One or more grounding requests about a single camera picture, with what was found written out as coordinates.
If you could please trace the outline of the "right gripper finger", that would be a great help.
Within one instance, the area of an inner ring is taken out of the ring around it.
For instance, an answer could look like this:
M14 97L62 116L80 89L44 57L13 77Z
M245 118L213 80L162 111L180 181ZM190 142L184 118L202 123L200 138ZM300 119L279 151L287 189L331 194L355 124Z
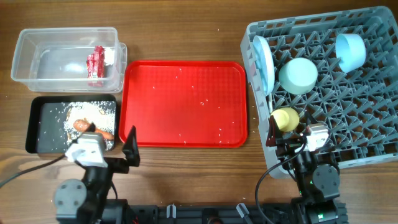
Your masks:
M282 131L279 129L277 122L272 115L269 118L269 131L266 140L266 146L280 146L284 143Z
M306 134L318 134L320 132L320 123L308 112L305 112Z

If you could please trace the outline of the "orange carrot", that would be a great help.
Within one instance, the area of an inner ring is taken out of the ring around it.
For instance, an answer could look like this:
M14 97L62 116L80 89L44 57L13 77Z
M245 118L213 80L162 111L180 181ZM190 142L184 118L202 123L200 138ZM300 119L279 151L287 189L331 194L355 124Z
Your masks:
M90 124L91 123L87 122L84 119L78 119L78 120L76 120L74 122L73 127L77 131L84 133L84 132L87 132L86 130L88 129L88 126ZM103 138L106 139L106 140L110 140L110 141L114 140L114 135L113 134L111 134L109 132L106 132L106 131L103 131L101 129L98 129L97 127L96 127L96 130L95 130L95 133L101 134L103 136Z

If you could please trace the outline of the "food scraps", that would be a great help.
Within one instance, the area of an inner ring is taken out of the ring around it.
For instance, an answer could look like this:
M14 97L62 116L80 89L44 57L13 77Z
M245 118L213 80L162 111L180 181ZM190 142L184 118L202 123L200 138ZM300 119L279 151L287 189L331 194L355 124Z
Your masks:
M70 103L65 110L66 121L63 122L64 130L67 132L67 146L76 140L81 132L77 131L73 124L78 119L84 119L93 123L98 129L115 134L116 110L106 109L111 103Z

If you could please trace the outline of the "yellow cup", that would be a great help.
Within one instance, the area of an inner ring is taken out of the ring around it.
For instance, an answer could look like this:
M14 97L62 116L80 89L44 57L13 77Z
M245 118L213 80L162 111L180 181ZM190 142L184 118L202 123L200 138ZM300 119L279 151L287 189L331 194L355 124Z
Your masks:
M293 131L299 125L299 114L293 108L277 109L271 115L283 132Z

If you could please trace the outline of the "green bowl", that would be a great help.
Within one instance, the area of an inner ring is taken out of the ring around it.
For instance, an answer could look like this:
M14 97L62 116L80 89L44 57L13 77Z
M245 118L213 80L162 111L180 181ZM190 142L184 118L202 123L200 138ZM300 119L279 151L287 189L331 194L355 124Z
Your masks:
M287 62L279 71L281 87L294 95L310 92L317 82L316 65L307 58L295 58Z

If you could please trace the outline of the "red snack wrapper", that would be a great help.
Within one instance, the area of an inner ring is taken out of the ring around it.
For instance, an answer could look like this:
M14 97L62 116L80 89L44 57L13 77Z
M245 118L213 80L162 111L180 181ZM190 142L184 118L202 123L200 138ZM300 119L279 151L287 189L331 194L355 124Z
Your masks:
M103 86L103 81L98 81L99 78L104 78L104 53L105 49L97 45L94 48L94 52L89 54L86 60L86 68L89 79L96 79L96 81L90 81L91 86Z

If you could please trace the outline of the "light blue plate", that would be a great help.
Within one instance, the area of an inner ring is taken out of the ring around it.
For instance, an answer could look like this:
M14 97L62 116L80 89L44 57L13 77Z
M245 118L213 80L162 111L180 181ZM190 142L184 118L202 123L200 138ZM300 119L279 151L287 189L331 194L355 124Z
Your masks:
M268 41L259 35L253 39L256 66L260 71L261 83L266 96L270 95L275 84L274 61Z

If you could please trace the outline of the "white tissue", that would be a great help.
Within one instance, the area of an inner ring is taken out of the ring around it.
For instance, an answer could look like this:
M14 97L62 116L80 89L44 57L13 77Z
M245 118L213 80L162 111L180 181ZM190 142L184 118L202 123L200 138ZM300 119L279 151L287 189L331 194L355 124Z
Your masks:
M115 50L112 48L105 48L104 49L104 65L113 65L114 64L114 56L115 56Z

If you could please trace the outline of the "light blue bowl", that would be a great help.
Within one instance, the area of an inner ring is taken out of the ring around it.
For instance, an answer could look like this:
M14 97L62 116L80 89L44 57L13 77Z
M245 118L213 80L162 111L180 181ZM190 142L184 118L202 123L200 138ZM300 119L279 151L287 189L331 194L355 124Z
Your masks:
M336 57L339 67L349 73L362 67L366 60L364 40L358 34L339 34L335 42Z

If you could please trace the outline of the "white plastic spoon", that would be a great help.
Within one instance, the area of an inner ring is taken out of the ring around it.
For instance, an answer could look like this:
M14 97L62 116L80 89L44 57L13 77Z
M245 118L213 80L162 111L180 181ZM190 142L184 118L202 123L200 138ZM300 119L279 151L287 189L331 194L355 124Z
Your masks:
M272 104L272 93L268 95L268 107L269 107L269 113L271 114L274 110Z

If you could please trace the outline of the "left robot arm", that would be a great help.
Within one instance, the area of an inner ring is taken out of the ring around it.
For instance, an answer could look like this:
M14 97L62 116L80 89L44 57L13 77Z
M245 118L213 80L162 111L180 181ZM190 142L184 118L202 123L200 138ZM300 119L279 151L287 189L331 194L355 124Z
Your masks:
M139 223L126 199L107 198L114 188L113 175L127 174L130 167L140 164L136 128L131 128L124 143L124 158L104 157L104 137L94 128L89 125L65 153L85 174L81 180L68 179L56 189L56 219L59 223Z

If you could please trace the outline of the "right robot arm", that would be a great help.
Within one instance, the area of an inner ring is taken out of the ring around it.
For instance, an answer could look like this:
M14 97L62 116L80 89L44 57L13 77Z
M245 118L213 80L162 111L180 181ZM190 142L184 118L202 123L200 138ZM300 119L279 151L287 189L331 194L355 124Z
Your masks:
M274 116L269 118L266 145L276 147L286 159L272 166L292 166L300 197L292 199L291 223L331 223L339 218L335 198L340 196L340 170L332 163L321 163L315 151L324 149L328 128L309 113L305 131L297 138L284 139Z

